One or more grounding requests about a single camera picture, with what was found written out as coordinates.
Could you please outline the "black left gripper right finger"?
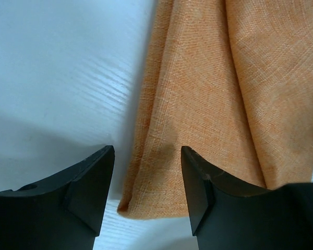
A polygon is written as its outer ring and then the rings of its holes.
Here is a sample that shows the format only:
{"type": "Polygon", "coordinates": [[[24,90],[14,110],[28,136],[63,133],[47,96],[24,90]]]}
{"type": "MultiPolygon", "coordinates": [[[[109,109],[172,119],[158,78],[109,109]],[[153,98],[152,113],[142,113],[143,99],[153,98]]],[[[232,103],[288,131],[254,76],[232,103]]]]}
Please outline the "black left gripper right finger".
{"type": "Polygon", "coordinates": [[[181,166],[200,249],[313,249],[313,183],[267,190],[206,161],[188,146],[181,166]]]}

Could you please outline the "orange cloth placemat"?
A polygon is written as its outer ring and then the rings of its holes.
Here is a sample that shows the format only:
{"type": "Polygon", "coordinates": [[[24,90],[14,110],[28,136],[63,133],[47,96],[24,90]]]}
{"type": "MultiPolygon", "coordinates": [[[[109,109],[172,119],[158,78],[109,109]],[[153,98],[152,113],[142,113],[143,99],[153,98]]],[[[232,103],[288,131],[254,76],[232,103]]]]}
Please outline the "orange cloth placemat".
{"type": "Polygon", "coordinates": [[[313,173],[313,1],[159,1],[117,211],[187,216],[180,149],[276,189],[313,173]]]}

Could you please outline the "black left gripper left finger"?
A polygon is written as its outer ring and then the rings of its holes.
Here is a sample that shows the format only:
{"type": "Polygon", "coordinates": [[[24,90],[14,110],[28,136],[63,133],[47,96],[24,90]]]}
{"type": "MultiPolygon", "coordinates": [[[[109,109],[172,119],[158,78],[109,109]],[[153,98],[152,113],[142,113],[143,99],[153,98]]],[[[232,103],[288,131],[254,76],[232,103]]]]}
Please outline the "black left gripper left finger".
{"type": "Polygon", "coordinates": [[[20,189],[0,192],[0,249],[93,249],[100,235],[114,147],[20,189]]]}

